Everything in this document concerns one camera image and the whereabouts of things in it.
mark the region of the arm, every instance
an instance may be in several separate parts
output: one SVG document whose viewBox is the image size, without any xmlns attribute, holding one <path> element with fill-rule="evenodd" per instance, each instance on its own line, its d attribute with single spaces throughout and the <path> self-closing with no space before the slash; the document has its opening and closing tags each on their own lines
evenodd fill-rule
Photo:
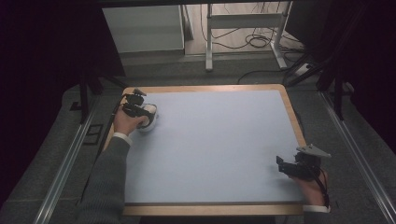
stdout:
<svg viewBox="0 0 396 224">
<path fill-rule="evenodd" d="M 122 110 L 114 119 L 115 134 L 92 168 L 78 206 L 77 223 L 120 223 L 124 208 L 128 135 L 147 117 L 130 118 Z"/>
<path fill-rule="evenodd" d="M 318 183 L 315 180 L 305 181 L 297 177 L 290 176 L 300 187 L 306 198 L 307 205 L 304 206 L 304 223 L 306 224 L 330 224 L 331 215 L 326 206 Z M 319 180 L 326 183 L 327 173 L 320 174 Z"/>
</svg>

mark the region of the white cabinet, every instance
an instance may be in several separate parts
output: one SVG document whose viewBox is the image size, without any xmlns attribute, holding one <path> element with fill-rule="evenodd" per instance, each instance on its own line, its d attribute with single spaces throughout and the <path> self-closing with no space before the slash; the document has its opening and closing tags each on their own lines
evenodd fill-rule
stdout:
<svg viewBox="0 0 396 224">
<path fill-rule="evenodd" d="M 113 7 L 103 12 L 119 53 L 184 49 L 180 6 Z"/>
</svg>

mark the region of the hand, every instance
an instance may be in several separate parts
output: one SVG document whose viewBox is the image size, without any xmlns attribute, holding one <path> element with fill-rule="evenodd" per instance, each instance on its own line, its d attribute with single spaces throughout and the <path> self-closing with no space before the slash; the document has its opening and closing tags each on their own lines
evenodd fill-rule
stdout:
<svg viewBox="0 0 396 224">
<path fill-rule="evenodd" d="M 297 185 L 300 187 L 303 195 L 306 198 L 308 205 L 324 206 L 323 195 L 317 181 L 315 180 L 306 181 L 290 175 L 289 178 L 294 180 L 297 183 Z M 327 183 L 328 176 L 325 171 L 323 173 L 320 173 L 319 180 L 322 182 L 323 186 L 326 187 L 325 183 Z"/>
<path fill-rule="evenodd" d="M 139 123 L 149 119 L 147 116 L 131 118 L 122 110 L 122 105 L 119 106 L 116 117 L 114 118 L 114 132 L 129 135 L 136 129 Z"/>
</svg>

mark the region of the jacket sleeve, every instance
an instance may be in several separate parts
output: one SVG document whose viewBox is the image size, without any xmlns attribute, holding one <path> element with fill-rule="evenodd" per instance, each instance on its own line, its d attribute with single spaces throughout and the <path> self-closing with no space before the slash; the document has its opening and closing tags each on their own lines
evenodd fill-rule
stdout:
<svg viewBox="0 0 396 224">
<path fill-rule="evenodd" d="M 129 147 L 123 139 L 111 138 L 92 168 L 78 206 L 77 223 L 120 223 Z"/>
</svg>

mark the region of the black cable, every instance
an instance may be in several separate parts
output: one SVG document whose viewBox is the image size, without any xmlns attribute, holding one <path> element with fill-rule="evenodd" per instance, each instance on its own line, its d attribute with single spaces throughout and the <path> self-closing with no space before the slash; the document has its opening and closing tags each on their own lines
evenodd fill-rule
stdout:
<svg viewBox="0 0 396 224">
<path fill-rule="evenodd" d="M 225 3 L 224 3 L 224 9 L 228 12 L 228 14 L 230 14 L 230 12 L 228 11 L 227 7 L 225 7 Z"/>
<path fill-rule="evenodd" d="M 279 10 L 280 2 L 277 2 L 277 8 L 276 8 L 276 13 Z"/>
<path fill-rule="evenodd" d="M 301 41 L 300 41 L 300 40 L 293 39 L 293 38 L 287 37 L 287 36 L 285 36 L 285 35 L 282 35 L 282 37 L 284 37 L 284 38 L 287 38 L 287 39 L 289 39 L 289 40 L 292 40 L 292 41 L 295 41 L 295 42 L 299 42 L 299 43 L 301 43 Z"/>
<path fill-rule="evenodd" d="M 229 35 L 229 34 L 235 32 L 235 31 L 237 31 L 237 30 L 239 30 L 239 29 L 241 29 L 241 28 L 236 28 L 236 29 L 231 30 L 230 32 L 224 34 L 224 35 L 219 35 L 219 36 L 213 36 L 213 34 L 212 34 L 212 37 L 215 38 L 215 39 L 220 38 L 220 37 L 224 37 L 225 35 Z"/>
<path fill-rule="evenodd" d="M 290 69 L 293 69 L 293 68 L 295 68 L 296 66 L 298 66 L 299 63 L 300 63 L 300 61 L 303 60 L 304 57 L 306 57 L 306 54 L 304 54 L 303 56 L 301 56 L 301 57 L 297 60 L 297 62 L 294 63 L 291 67 L 286 68 L 286 69 L 281 69 L 281 70 L 255 70 L 255 71 L 251 71 L 251 72 L 245 73 L 245 74 L 242 75 L 240 78 L 238 78 L 238 80 L 236 81 L 236 85 L 239 85 L 239 82 L 241 81 L 242 78 L 244 78 L 244 77 L 246 77 L 246 76 L 248 76 L 248 75 L 250 75 L 250 74 L 253 74 L 253 73 L 259 73 L 259 72 L 263 72 L 263 73 L 265 73 L 265 72 L 274 72 L 274 73 L 275 73 L 275 72 L 286 72 L 286 71 L 289 71 Z M 283 77 L 282 84 L 283 84 L 285 81 L 286 81 L 286 78 Z"/>
<path fill-rule="evenodd" d="M 202 36 L 204 37 L 204 40 L 207 41 L 207 39 L 206 39 L 206 37 L 205 37 L 205 33 L 204 33 L 204 26 L 202 25 L 202 5 L 200 5 L 200 19 L 201 19 L 201 32 L 202 32 Z M 230 34 L 230 33 L 233 33 L 233 32 L 235 32 L 235 31 L 237 31 L 237 30 L 239 30 L 239 29 L 240 29 L 240 28 L 234 29 L 234 30 L 232 30 L 232 31 L 230 31 L 230 32 L 228 32 L 228 33 L 226 33 L 226 34 L 224 34 L 224 35 L 220 35 L 220 36 L 213 36 L 213 35 L 212 35 L 212 37 L 214 37 L 214 38 L 220 38 L 220 37 L 223 37 L 223 36 L 228 35 L 228 34 Z M 253 48 L 255 48 L 255 49 L 261 49 L 261 48 L 265 48 L 266 46 L 268 46 L 268 45 L 271 43 L 272 38 L 273 38 L 273 36 L 274 36 L 274 31 L 272 32 L 270 38 L 266 37 L 265 35 L 255 35 L 255 34 L 254 34 L 255 31 L 256 31 L 256 28 L 253 30 L 253 33 L 252 33 L 251 35 L 247 35 L 247 36 L 245 37 L 246 44 L 243 45 L 243 46 L 239 46 L 239 47 L 230 47 L 230 46 L 227 46 L 227 45 L 218 43 L 218 42 L 212 42 L 212 44 L 214 44 L 214 45 L 220 45 L 220 46 L 223 46 L 224 48 L 227 48 L 227 49 L 241 49 L 241 48 L 246 47 L 247 45 L 250 45 L 251 47 L 253 47 Z M 255 45 L 255 44 L 253 44 L 253 41 L 254 41 L 254 40 L 264 41 L 264 44 L 263 44 L 262 46 Z"/>
</svg>

